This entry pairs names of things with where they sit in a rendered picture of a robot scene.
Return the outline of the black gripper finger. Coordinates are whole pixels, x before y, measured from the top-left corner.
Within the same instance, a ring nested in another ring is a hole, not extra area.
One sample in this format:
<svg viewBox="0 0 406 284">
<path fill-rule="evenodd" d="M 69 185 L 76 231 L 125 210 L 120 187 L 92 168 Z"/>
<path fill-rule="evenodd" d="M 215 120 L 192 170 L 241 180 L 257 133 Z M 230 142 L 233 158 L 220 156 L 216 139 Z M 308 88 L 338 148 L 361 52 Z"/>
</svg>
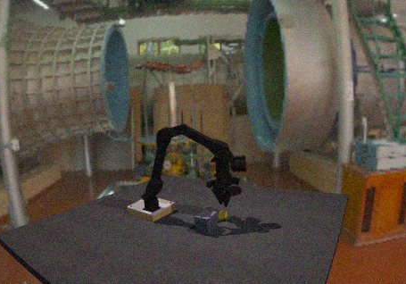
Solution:
<svg viewBox="0 0 406 284">
<path fill-rule="evenodd" d="M 222 204 L 222 193 L 224 193 L 224 189 L 218 189 L 218 190 L 215 190 L 215 189 L 212 189 L 212 191 L 213 191 L 213 193 L 215 194 L 215 196 L 217 197 L 217 199 L 218 199 L 218 201 L 220 201 L 220 204 Z"/>
<path fill-rule="evenodd" d="M 226 196 L 225 193 L 222 193 L 221 195 L 222 195 L 222 198 L 223 198 L 222 201 L 223 201 L 224 206 L 225 207 L 228 206 L 228 201 L 230 199 L 230 196 Z"/>
</svg>

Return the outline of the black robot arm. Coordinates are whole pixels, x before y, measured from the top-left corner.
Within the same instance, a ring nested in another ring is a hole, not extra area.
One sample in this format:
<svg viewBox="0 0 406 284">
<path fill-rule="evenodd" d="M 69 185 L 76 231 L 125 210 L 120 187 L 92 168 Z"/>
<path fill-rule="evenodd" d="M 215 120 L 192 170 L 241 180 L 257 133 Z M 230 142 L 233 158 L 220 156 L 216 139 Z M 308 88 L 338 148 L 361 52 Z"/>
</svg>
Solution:
<svg viewBox="0 0 406 284">
<path fill-rule="evenodd" d="M 150 181 L 146 186 L 145 193 L 142 195 L 143 200 L 145 200 L 145 208 L 143 208 L 143 210 L 153 213 L 161 208 L 159 206 L 157 193 L 161 192 L 164 182 L 164 180 L 161 179 L 164 156 L 171 138 L 181 134 L 207 147 L 215 155 L 214 158 L 211 159 L 211 162 L 216 163 L 217 173 L 228 173 L 229 163 L 231 170 L 234 172 L 246 171 L 245 155 L 234 156 L 226 142 L 209 138 L 199 131 L 188 127 L 186 124 L 172 128 L 164 127 L 157 132 L 157 152 L 153 164 L 153 171 Z"/>
</svg>

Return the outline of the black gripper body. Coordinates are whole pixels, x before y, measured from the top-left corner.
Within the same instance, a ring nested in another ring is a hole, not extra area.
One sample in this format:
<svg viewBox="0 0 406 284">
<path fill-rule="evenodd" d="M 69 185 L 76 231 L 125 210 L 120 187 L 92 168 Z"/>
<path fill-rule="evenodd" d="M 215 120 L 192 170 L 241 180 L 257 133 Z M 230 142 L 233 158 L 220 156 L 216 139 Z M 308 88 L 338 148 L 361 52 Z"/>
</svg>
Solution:
<svg viewBox="0 0 406 284">
<path fill-rule="evenodd" d="M 214 174 L 214 177 L 216 177 L 215 180 L 207 181 L 206 187 L 211 188 L 211 186 L 213 186 L 213 189 L 215 190 L 224 189 L 226 196 L 237 196 L 242 194 L 241 188 L 237 186 L 230 187 L 229 177 L 232 177 L 232 174 L 230 174 L 229 172 L 228 173 L 216 172 L 216 174 Z"/>
</svg>

